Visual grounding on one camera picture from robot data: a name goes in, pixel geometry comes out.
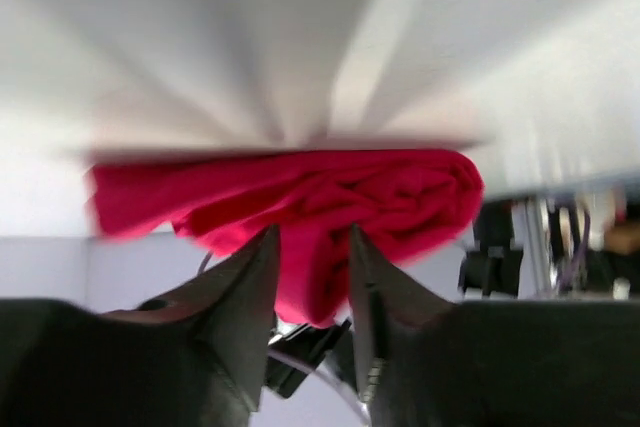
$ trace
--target crumpled red fabric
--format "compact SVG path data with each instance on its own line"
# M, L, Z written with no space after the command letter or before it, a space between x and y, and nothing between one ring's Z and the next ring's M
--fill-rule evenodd
M393 262L453 239L476 216L483 183L445 150L323 151L201 163L96 165L101 233L133 238L172 222L215 255L270 224L281 229L276 312L326 327L348 290L348 237L359 224Z

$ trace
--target red cloth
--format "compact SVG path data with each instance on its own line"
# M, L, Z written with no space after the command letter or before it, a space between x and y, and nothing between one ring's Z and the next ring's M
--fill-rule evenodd
M281 228L276 311L331 323L347 295L348 233L358 223L394 262L453 239L475 217L473 163L443 150L325 151L192 164L96 165L93 206L108 237L171 221L216 255Z

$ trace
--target folded red cloth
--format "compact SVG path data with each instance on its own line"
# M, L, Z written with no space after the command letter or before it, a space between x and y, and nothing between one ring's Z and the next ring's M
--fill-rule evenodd
M324 327L347 295L349 228L358 223L392 261L453 239L475 217L483 183L444 150L325 151L197 164L96 165L102 234L130 238L170 221L180 236L227 255L270 224L281 229L276 311Z

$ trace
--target white floor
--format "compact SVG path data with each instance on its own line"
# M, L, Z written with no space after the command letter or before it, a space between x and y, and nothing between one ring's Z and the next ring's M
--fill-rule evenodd
M0 236L89 156L445 145L489 194L640 167L637 0L0 0Z

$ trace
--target pink fabric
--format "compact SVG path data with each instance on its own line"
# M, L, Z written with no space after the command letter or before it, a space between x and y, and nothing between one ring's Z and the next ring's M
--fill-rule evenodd
M222 256L279 224L276 311L285 321L319 327L331 323L347 295L353 223L402 262L453 239L477 214L483 191L473 163L443 150L96 165L91 174L107 237L142 236L171 221L177 235Z

